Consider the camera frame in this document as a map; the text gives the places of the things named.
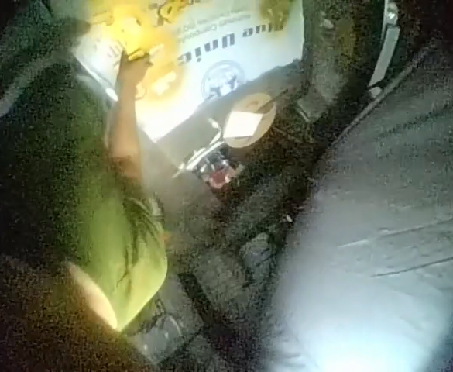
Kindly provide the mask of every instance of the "circular emblem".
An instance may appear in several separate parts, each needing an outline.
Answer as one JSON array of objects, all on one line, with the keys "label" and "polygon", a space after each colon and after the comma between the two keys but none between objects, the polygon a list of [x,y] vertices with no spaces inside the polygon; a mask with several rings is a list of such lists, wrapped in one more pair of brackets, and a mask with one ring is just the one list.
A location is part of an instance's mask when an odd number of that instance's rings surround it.
[{"label": "circular emblem", "polygon": [[205,100],[224,97],[245,83],[245,73],[236,62],[224,60],[214,64],[204,75],[202,95]]}]

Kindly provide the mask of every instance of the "sign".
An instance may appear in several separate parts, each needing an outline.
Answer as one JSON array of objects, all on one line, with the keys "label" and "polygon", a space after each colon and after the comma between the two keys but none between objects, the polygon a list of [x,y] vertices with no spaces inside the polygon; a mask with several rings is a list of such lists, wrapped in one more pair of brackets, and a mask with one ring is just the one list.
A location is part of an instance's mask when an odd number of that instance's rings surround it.
[{"label": "sign", "polygon": [[[274,26],[262,17],[263,1],[145,2],[155,26],[176,38],[177,64],[183,74],[173,94],[162,99],[144,96],[136,102],[139,125],[154,141],[188,119],[204,102],[301,59],[302,0],[295,0],[284,26]],[[115,83],[122,52],[121,43],[110,37],[107,28],[104,24],[93,26],[74,50],[105,88]]]}]

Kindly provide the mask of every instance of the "white object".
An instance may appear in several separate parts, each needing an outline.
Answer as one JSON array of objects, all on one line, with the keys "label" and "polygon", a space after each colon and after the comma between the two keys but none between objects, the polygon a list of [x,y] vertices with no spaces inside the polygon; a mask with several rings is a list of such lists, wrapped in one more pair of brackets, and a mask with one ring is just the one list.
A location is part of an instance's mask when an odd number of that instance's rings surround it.
[{"label": "white object", "polygon": [[243,138],[253,136],[262,119],[263,114],[234,111],[228,117],[223,137]]},{"label": "white object", "polygon": [[395,54],[399,38],[400,28],[398,26],[389,26],[386,30],[383,47],[381,49],[381,53],[379,54],[378,61],[376,62],[376,67],[369,82],[369,87],[378,84],[386,76],[388,67],[390,67],[391,60]]},{"label": "white object", "polygon": [[118,101],[118,95],[116,94],[116,91],[113,88],[106,88],[105,93],[113,101],[115,101],[115,102]]}]

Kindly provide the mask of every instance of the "hand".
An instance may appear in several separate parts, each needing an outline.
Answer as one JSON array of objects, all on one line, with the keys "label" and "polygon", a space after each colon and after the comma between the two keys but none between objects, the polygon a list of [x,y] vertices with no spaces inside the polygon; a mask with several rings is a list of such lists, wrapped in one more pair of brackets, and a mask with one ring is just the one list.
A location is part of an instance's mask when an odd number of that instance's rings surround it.
[{"label": "hand", "polygon": [[118,83],[121,86],[136,87],[146,76],[146,72],[151,66],[148,54],[137,60],[129,61],[128,56],[123,52],[119,64]]}]

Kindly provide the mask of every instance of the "small white paper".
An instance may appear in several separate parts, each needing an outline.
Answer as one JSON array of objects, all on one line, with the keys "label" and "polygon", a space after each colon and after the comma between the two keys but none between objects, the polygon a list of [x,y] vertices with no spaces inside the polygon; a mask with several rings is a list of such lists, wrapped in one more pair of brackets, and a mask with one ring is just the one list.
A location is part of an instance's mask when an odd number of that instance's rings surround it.
[{"label": "small white paper", "polygon": [[233,111],[226,122],[223,137],[242,138],[253,136],[262,119],[263,114]]}]

